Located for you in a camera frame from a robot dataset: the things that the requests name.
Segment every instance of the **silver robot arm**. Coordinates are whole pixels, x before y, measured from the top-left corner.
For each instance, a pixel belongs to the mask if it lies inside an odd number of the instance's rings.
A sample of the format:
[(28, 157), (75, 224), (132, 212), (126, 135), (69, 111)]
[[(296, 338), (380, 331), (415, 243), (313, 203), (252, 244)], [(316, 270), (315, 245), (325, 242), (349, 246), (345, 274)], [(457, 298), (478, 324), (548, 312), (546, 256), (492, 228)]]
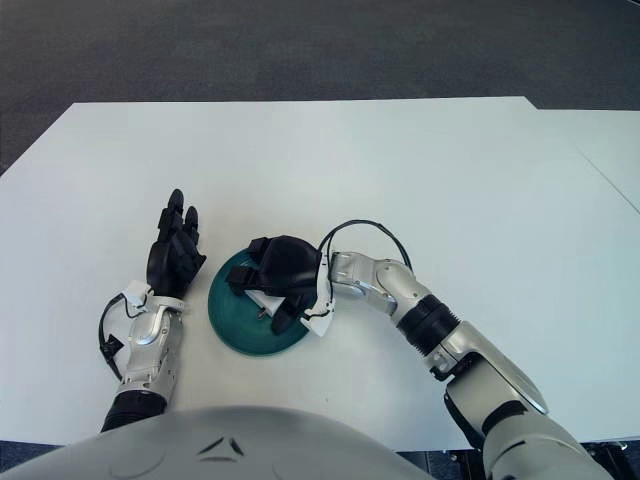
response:
[(483, 451), (487, 478), (608, 479), (584, 448), (551, 420), (534, 383), (468, 322), (460, 322), (413, 272), (360, 253), (333, 256), (336, 291), (388, 314), (446, 387), (445, 405)]

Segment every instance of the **white tabletop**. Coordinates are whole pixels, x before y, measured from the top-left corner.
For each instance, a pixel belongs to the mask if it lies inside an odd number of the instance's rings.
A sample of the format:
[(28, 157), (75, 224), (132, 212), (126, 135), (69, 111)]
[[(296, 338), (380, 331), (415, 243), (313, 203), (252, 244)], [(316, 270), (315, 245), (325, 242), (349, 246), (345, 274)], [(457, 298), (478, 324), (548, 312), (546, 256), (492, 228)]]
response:
[[(213, 276), (252, 238), (317, 243), (360, 217), (396, 234), (418, 278), (579, 440), (637, 435), (640, 216), (537, 113), (521, 98), (72, 106), (0, 177), (0, 438), (61, 444), (100, 429), (117, 382), (98, 319), (144, 279), (174, 187), (200, 212), (208, 260), (186, 298), (170, 409), (293, 407), (396, 450), (466, 447), (444, 385), (364, 305), (340, 302), (323, 339), (269, 358), (211, 328)], [(396, 256), (366, 227), (335, 248)]]

